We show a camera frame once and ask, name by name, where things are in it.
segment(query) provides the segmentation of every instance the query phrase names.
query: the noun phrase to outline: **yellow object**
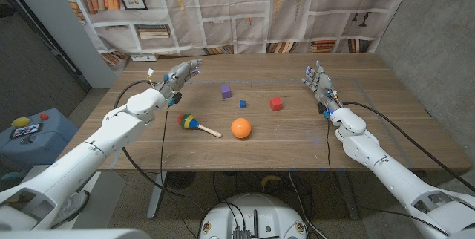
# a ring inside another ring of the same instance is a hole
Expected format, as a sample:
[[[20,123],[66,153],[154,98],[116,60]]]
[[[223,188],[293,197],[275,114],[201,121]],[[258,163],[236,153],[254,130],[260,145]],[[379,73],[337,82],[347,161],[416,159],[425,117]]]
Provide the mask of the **yellow object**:
[[[262,191],[266,191],[266,184],[270,180],[281,180],[279,176],[275,175],[267,175],[264,178],[262,178],[261,185],[262,185]]]
[[[19,117],[15,119],[12,123],[12,126],[17,128],[25,127],[26,125],[30,124],[30,119],[27,117]]]

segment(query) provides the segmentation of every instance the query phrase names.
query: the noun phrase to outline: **white robot body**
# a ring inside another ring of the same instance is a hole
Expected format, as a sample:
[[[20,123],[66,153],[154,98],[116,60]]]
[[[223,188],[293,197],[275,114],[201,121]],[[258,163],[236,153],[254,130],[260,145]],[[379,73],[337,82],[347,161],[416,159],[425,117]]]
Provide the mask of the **white robot body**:
[[[226,199],[236,205],[244,216],[246,230],[259,238],[305,239],[307,231],[300,215],[285,202],[267,194],[238,194]],[[230,205],[239,229],[243,229],[243,218],[238,209]],[[236,230],[236,221],[226,203],[215,206],[204,218],[200,228],[201,239],[231,239]]]

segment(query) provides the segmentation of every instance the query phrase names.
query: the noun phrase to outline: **table leg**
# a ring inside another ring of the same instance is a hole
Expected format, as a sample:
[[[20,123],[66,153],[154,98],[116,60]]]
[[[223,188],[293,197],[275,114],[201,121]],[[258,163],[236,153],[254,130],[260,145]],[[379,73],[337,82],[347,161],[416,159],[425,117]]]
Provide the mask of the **table leg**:
[[[157,177],[155,178],[155,183],[158,183],[161,186],[164,186],[164,183],[166,183],[166,171],[162,171],[162,174],[163,175],[160,175],[160,173],[157,174]],[[160,206],[160,203],[162,202],[163,193],[164,191],[162,191],[162,189],[154,186],[154,190],[151,192],[150,203],[148,204],[148,210],[147,210],[147,218],[149,220],[152,220],[157,216],[158,207]]]
[[[343,194],[345,204],[347,206],[348,215],[352,220],[359,220],[359,212],[356,207],[355,197],[353,196],[353,190],[351,189],[350,179],[346,171],[337,171],[336,180],[340,185],[341,193]]]

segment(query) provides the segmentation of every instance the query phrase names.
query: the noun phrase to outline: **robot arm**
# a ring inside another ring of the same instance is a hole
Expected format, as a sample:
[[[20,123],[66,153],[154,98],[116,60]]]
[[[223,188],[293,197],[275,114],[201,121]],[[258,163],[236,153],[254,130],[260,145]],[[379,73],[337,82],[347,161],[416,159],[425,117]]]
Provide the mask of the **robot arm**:
[[[343,143],[345,154],[371,170],[409,215],[433,224],[447,235],[475,223],[475,197],[430,186],[393,159],[366,129],[366,122],[338,101],[330,78],[318,62],[317,70],[307,68],[302,81],[315,93],[320,113],[338,126],[335,135]],[[414,223],[426,238],[447,237],[420,221]]]
[[[155,109],[178,103],[178,91],[199,74],[201,59],[175,66],[163,82],[132,96],[126,105],[106,114],[102,126],[83,143],[38,176],[0,193],[0,229],[49,229],[65,201],[115,151],[133,143],[151,122]],[[34,198],[21,210],[7,204],[12,197],[29,193]]]

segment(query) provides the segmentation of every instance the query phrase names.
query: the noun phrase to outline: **wooden toy maraca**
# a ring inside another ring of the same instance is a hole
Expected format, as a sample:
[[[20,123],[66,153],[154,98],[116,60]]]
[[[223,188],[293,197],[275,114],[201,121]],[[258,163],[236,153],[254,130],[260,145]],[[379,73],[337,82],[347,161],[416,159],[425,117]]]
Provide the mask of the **wooden toy maraca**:
[[[181,114],[178,117],[178,124],[180,124],[184,128],[199,128],[200,130],[213,134],[218,138],[222,137],[221,133],[213,131],[212,129],[207,128],[203,125],[200,125],[200,123],[198,123],[198,121],[196,121],[196,119],[191,114]]]

